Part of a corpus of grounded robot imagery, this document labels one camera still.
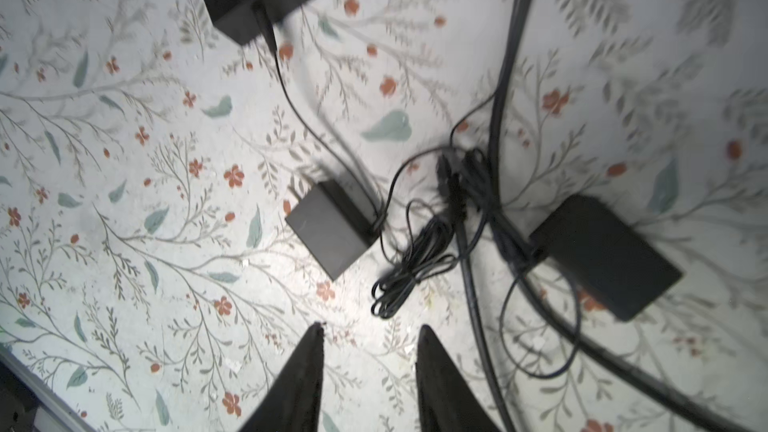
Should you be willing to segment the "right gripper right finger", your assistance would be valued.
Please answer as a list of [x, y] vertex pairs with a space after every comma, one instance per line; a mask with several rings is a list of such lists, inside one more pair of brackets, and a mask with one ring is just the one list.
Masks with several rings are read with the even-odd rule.
[[422, 431], [499, 431], [428, 325], [420, 329], [415, 368]]

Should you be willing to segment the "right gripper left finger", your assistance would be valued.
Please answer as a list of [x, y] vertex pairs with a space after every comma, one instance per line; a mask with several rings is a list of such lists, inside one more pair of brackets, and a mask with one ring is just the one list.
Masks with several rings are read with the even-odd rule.
[[240, 431], [318, 430], [324, 378], [323, 342], [323, 326], [315, 322]]

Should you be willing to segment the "black power adapter with cord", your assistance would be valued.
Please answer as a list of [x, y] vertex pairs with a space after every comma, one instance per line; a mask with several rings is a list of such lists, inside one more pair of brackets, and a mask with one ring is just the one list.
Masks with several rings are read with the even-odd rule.
[[[374, 243], [383, 242], [387, 213], [394, 199], [399, 178], [415, 160], [436, 152], [452, 151], [440, 146], [410, 157], [395, 173], [384, 201], [375, 202], [374, 219], [370, 221], [344, 188], [333, 179], [313, 188], [297, 203], [287, 217], [287, 224], [308, 249], [325, 273], [338, 278]], [[438, 176], [446, 194], [446, 208], [435, 212], [423, 228], [415, 233], [411, 223], [414, 200], [406, 205], [405, 219], [408, 246], [396, 258], [386, 256], [390, 269], [372, 287], [371, 313], [382, 320], [393, 318], [416, 286], [451, 271], [469, 256], [470, 250], [452, 254], [448, 251], [458, 237], [461, 189], [457, 176], [449, 171], [450, 162], [443, 157], [438, 163]]]

